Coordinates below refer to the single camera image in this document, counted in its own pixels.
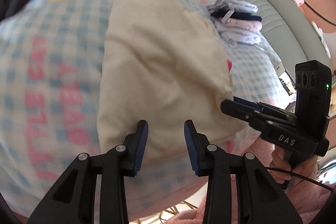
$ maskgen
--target bed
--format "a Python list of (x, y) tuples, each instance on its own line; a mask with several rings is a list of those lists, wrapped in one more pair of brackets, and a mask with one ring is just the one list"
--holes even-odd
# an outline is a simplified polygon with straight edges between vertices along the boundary
[[(206, 18), (206, 6), (214, 2), (180, 0)], [(78, 154), (100, 153), (96, 118), (112, 5), (113, 0), (31, 0), (0, 23), (0, 191), (16, 213), (29, 216)], [(235, 96), (288, 105), (275, 71), (281, 60), (263, 36), (258, 45), (239, 44), (227, 52)], [(65, 101), (72, 102), (70, 110)], [(74, 117), (78, 122), (69, 125)], [(246, 127), (231, 152), (242, 152), (256, 136)], [(125, 183), (134, 220), (177, 204), (205, 180), (194, 175), (186, 154), (144, 166)]]

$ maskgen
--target cream cloth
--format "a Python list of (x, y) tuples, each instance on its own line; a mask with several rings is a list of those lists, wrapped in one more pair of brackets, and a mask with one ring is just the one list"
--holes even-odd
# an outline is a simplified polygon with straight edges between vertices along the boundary
[(143, 163), (187, 153), (184, 122), (220, 144), (242, 130), (221, 113), (232, 99), (227, 54), (210, 23), (178, 0), (114, 0), (105, 39), (98, 135), (102, 153), (145, 119)]

